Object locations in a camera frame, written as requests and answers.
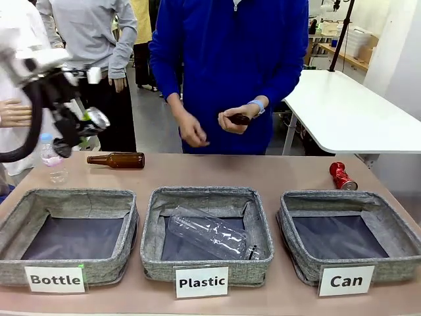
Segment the white Bottle sign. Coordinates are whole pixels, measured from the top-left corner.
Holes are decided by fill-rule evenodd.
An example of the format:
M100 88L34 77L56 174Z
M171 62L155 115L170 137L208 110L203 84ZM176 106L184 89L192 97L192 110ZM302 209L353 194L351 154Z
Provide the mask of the white Bottle sign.
M36 294L85 294L88 285L82 266L25 267L30 291Z

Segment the small dark brown bottle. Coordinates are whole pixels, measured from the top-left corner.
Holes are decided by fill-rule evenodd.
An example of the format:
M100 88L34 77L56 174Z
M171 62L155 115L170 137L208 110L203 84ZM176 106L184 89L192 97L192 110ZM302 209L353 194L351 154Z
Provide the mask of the small dark brown bottle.
M235 125L248 126L251 119L241 113L236 113L228 117L228 120Z

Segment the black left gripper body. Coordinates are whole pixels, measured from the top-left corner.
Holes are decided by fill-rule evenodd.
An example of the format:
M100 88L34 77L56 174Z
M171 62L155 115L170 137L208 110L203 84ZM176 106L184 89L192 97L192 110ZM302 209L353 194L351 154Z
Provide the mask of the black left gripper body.
M53 149L59 156L69 158L72 148L81 142L77 127L82 118L82 110L75 99L54 97L52 100L49 110L55 128L61 134L61 138L53 140Z

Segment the clear bottle with pink label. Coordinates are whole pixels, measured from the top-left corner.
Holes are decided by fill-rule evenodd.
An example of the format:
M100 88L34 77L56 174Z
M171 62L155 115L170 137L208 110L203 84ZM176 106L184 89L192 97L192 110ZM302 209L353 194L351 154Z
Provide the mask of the clear bottle with pink label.
M40 157L47 167L52 183L62 184L66 182L68 172L63 164L63 158L53 150L53 137L48 133L40 135Z

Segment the black tripod pole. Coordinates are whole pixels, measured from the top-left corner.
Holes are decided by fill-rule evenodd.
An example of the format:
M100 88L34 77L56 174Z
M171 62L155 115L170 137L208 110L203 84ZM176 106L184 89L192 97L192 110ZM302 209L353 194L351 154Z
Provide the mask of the black tripod pole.
M350 23L350 20L351 20L351 14L352 14L352 10L353 10L354 4L355 4L355 0L347 0L347 1L349 1L350 3L349 3L349 6L348 6L347 14L346 14L345 19L343 21L343 27L342 27L339 39L337 41L335 53L334 53L332 62L330 64L330 67L328 69L329 72L335 71L335 65L336 65L337 59L339 57L339 53L341 51L341 46L343 44L343 40L345 38L345 34L347 32L347 29L348 29L348 26L349 26L349 23Z

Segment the wooden workbench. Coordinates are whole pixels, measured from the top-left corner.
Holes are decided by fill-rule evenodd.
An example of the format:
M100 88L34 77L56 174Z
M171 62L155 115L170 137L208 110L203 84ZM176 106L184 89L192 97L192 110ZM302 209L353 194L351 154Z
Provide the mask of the wooden workbench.
M323 49L327 53L328 58L331 61L333 61L333 56L334 56L334 53L335 53L334 47L332 47L329 43L318 43L317 46L319 48ZM340 52L338 59L341 59L345 63L348 63L351 66L353 66L354 68L359 69L363 72L368 71L369 64L367 62L363 61L362 59L360 59L359 57L352 57L348 54L344 54L344 53Z

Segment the grey basket labelled Can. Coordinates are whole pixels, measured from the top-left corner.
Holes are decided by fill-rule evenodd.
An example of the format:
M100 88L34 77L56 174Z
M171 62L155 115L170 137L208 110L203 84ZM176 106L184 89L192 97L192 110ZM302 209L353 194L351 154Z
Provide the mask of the grey basket labelled Can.
M373 192L301 190L280 198L276 220L297 277L318 286L325 268L373 266L373 283L412 280L421 236Z

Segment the cardboard box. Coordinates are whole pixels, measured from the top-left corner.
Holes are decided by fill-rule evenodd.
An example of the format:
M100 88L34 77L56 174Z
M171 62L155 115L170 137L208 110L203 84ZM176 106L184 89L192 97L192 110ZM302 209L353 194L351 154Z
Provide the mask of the cardboard box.
M369 65L378 41L379 39L376 36L371 35L368 41L360 47L358 58Z

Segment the person in grey hoodie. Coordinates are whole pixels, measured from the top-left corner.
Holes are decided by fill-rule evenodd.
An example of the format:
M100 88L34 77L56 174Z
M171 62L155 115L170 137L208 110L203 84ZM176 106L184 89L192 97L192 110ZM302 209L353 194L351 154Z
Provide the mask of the person in grey hoodie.
M137 20L130 0L37 0L36 8L54 48L65 48L69 68L99 67L102 80L79 80L85 108L96 107L110 126L98 135L102 151L135 152L136 137L126 67L137 38ZM113 79L128 86L116 93Z

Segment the white side table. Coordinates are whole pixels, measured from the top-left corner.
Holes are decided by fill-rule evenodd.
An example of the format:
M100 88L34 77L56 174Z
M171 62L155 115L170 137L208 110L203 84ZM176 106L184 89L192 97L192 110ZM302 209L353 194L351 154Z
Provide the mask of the white side table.
M285 102L324 151L421 154L421 122L341 72L302 71Z

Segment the person's left hand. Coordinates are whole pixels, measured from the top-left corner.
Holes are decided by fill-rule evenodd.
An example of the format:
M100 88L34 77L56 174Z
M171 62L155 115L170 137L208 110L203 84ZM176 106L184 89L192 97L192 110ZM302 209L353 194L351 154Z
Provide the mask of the person's left hand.
M248 116L252 120L253 117L258 113L258 111L259 111L259 107L255 104L250 104L250 105L246 104L240 107L227 109L224 112L221 112L218 114L218 123L220 127L227 132L234 133L234 134L243 134L246 131L247 126L240 126L240 125L232 124L228 120L228 117L236 113L241 113L245 116Z

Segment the crushed red can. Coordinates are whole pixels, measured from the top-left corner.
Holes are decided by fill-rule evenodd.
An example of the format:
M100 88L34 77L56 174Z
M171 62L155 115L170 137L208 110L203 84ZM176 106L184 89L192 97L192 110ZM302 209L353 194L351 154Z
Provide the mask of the crushed red can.
M353 191L358 189L358 184L346 173L345 165L342 162L333 162L329 171L338 190Z

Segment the person's right hand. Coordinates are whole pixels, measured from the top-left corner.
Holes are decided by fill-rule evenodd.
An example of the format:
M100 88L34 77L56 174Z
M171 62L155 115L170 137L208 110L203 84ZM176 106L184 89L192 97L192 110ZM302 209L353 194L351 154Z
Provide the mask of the person's right hand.
M209 145L207 135L201 128L199 121L187 112L184 108L177 111L175 115L182 140L191 147L206 147Z

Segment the grey basket labelled Bottle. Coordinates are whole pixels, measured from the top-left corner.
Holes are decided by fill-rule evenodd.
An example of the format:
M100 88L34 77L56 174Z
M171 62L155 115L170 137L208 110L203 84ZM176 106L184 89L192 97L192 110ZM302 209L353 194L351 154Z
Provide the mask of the grey basket labelled Bottle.
M138 220L129 190L30 190L0 222L0 285L27 285L26 267L79 265L90 286L115 284L125 273Z

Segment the person's right forearm blue sleeve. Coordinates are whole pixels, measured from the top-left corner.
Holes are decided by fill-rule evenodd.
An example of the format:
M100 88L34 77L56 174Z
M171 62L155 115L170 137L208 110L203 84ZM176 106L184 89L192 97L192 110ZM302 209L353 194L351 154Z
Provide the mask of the person's right forearm blue sleeve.
M165 16L158 17L149 48L157 86L172 110L177 111L182 108L178 83L178 67L181 64L182 52L179 23Z

